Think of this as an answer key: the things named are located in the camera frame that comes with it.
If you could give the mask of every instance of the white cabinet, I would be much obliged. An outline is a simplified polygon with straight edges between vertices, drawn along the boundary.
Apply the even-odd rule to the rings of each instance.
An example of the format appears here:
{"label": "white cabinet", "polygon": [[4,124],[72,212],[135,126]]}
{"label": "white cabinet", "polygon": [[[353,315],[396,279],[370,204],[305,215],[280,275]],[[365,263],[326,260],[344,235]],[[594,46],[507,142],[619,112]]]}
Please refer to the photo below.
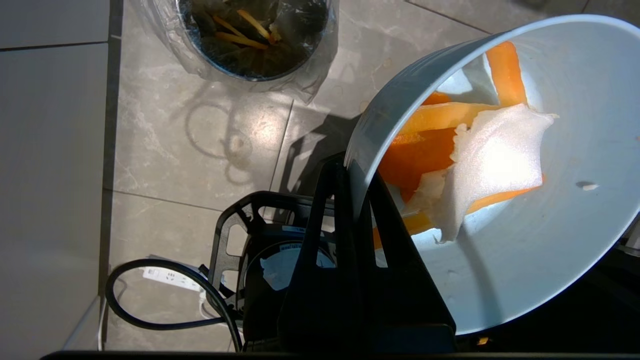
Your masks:
{"label": "white cabinet", "polygon": [[5,359],[62,349],[83,315],[95,313],[107,47],[0,52]]}
{"label": "white cabinet", "polygon": [[7,0],[0,49],[107,41],[108,0]]}

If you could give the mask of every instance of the orange vegetable peel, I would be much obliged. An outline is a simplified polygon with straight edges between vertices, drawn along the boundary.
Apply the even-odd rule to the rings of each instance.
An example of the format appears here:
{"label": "orange vegetable peel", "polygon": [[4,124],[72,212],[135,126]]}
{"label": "orange vegetable peel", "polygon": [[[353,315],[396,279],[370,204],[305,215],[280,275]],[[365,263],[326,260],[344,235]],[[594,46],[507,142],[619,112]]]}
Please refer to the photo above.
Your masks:
{"label": "orange vegetable peel", "polygon": [[435,91],[429,95],[422,105],[444,104],[445,102],[451,102],[451,98],[443,92]]}
{"label": "orange vegetable peel", "polygon": [[455,134],[448,128],[397,136],[378,165],[380,175],[388,184],[415,190],[422,174],[453,164]]}
{"label": "orange vegetable peel", "polygon": [[220,17],[218,17],[216,15],[213,15],[212,17],[213,17],[213,21],[217,22],[218,24],[220,24],[224,28],[227,28],[229,31],[231,31],[232,33],[236,34],[236,36],[239,36],[241,38],[247,38],[243,33],[238,31],[238,29],[234,28],[233,25],[231,25],[228,22],[224,21]]}
{"label": "orange vegetable peel", "polygon": [[425,105],[418,108],[398,133],[399,135],[421,131],[447,129],[460,124],[471,126],[480,111],[497,110],[500,106],[448,102]]}
{"label": "orange vegetable peel", "polygon": [[225,41],[229,41],[229,42],[235,42],[238,44],[242,44],[242,45],[247,45],[247,46],[251,46],[254,47],[256,49],[260,49],[260,50],[266,50],[268,48],[267,45],[261,44],[257,41],[253,41],[247,38],[242,38],[239,37],[237,35],[232,35],[232,34],[228,34],[228,33],[221,33],[221,32],[216,32],[216,38],[221,39],[221,40],[225,40]]}
{"label": "orange vegetable peel", "polygon": [[260,25],[258,20],[256,20],[251,14],[244,10],[238,10],[238,15],[240,15],[244,20],[247,20],[249,24],[251,24],[262,37],[269,41],[269,44],[273,45],[276,43],[276,40],[271,36],[271,33],[264,26]]}
{"label": "orange vegetable peel", "polygon": [[486,52],[491,77],[501,106],[527,104],[527,93],[522,83],[520,61],[516,47],[503,42]]}

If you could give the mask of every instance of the tile grout line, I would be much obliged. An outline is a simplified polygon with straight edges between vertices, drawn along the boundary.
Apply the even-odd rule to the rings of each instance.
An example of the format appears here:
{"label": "tile grout line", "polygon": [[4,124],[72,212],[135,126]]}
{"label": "tile grout line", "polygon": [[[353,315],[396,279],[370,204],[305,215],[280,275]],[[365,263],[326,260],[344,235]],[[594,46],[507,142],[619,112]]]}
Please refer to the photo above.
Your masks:
{"label": "tile grout line", "polygon": [[411,2],[409,2],[409,0],[404,0],[404,1],[405,1],[407,4],[411,4],[411,5],[413,5],[413,6],[417,7],[417,8],[420,8],[420,9],[426,10],[426,11],[428,11],[428,12],[432,12],[432,13],[434,13],[434,14],[436,14],[436,15],[440,15],[440,16],[442,16],[442,17],[444,17],[444,18],[446,18],[446,19],[449,19],[449,20],[451,20],[451,21],[453,21],[453,22],[457,22],[458,24],[461,24],[461,25],[464,25],[464,26],[468,26],[468,27],[470,27],[470,28],[472,28],[472,29],[476,29],[476,30],[478,30],[478,31],[481,31],[481,32],[483,32],[483,33],[487,34],[487,35],[493,35],[493,33],[490,33],[490,32],[489,32],[489,31],[487,31],[487,30],[483,30],[483,29],[478,28],[477,26],[473,26],[473,25],[471,25],[471,24],[467,24],[466,22],[464,22],[464,21],[460,21],[460,20],[458,20],[458,19],[455,19],[455,18],[453,18],[453,17],[451,17],[451,16],[449,16],[449,15],[445,15],[445,14],[443,14],[443,13],[441,13],[441,12],[437,12],[437,11],[435,11],[435,10],[432,10],[432,9],[429,9],[429,8],[425,8],[425,7],[420,6],[420,5],[418,5],[418,4],[411,3]]}
{"label": "tile grout line", "polygon": [[280,161],[280,154],[282,153],[282,147],[284,146],[284,138],[287,136],[287,129],[289,128],[289,121],[291,120],[291,113],[293,113],[293,104],[295,103],[295,99],[291,99],[291,107],[289,108],[289,116],[287,116],[287,123],[284,126],[284,132],[282,133],[282,140],[280,141],[280,148],[278,149],[278,155],[276,156],[276,164],[273,167],[273,174],[271,175],[271,182],[269,183],[268,191],[271,191],[271,187],[273,186],[273,180],[276,177],[276,170],[278,170],[278,162]]}
{"label": "tile grout line", "polygon": [[582,11],[581,11],[580,13],[584,13],[584,10],[587,10],[587,6],[589,5],[589,2],[590,2],[590,1],[591,1],[591,0],[587,0],[587,2],[586,2],[586,3],[584,3],[584,6],[582,7]]}
{"label": "tile grout line", "polygon": [[22,50],[40,50],[40,49],[52,49],[54,47],[72,47],[72,46],[82,46],[82,45],[97,45],[97,44],[106,44],[105,41],[91,41],[91,42],[75,42],[69,44],[55,44],[55,45],[35,45],[35,46],[22,46],[22,47],[6,47],[4,49],[0,49],[0,53],[5,53],[8,51],[22,51]]}
{"label": "tile grout line", "polygon": [[164,202],[170,202],[172,204],[178,204],[178,205],[185,205],[185,206],[191,206],[194,208],[199,208],[199,209],[205,209],[205,210],[213,210],[213,211],[218,211],[218,212],[222,212],[224,210],[220,210],[220,209],[215,209],[215,208],[208,208],[206,206],[202,206],[202,205],[194,205],[194,204],[187,204],[186,202],[180,202],[180,201],[174,201],[174,200],[168,200],[168,199],[161,199],[159,197],[153,197],[153,196],[147,196],[147,195],[140,195],[137,193],[128,193],[128,192],[122,192],[120,190],[114,190],[114,189],[107,189],[107,188],[102,188],[104,191],[107,192],[113,192],[113,193],[120,193],[123,195],[131,195],[131,196],[137,196],[137,197],[143,197],[145,199],[149,199],[149,200],[158,200],[158,201],[164,201]]}

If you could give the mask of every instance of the white power strip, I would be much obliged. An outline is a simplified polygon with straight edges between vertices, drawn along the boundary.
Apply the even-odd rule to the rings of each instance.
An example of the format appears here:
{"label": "white power strip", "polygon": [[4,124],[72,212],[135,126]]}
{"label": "white power strip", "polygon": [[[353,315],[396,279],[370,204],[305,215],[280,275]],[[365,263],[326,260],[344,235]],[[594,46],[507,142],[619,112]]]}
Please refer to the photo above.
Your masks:
{"label": "white power strip", "polygon": [[179,272],[175,272],[173,270],[165,269],[165,268],[156,268],[153,266],[148,266],[143,269],[142,277],[145,279],[151,279],[159,282],[163,282],[165,284],[180,286],[181,288],[200,291],[200,285],[198,285],[195,281],[190,278],[180,274]]}

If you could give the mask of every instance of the tile floor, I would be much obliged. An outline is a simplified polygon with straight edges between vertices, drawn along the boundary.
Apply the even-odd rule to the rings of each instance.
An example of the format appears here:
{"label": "tile floor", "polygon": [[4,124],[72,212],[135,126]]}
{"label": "tile floor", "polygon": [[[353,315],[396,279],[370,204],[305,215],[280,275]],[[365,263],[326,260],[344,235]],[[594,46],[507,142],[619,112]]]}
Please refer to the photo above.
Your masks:
{"label": "tile floor", "polygon": [[[633,0],[342,0],[340,46],[309,105],[244,94],[188,74],[124,4],[111,219],[112,266],[149,254],[208,263],[220,211],[257,190],[300,191],[318,160],[343,151],[377,91],[421,56],[567,13],[640,23]],[[243,239],[236,239],[241,251]],[[198,293],[123,278],[121,303],[157,322],[199,319]],[[222,325],[175,332],[109,316],[110,350],[229,351]]]}

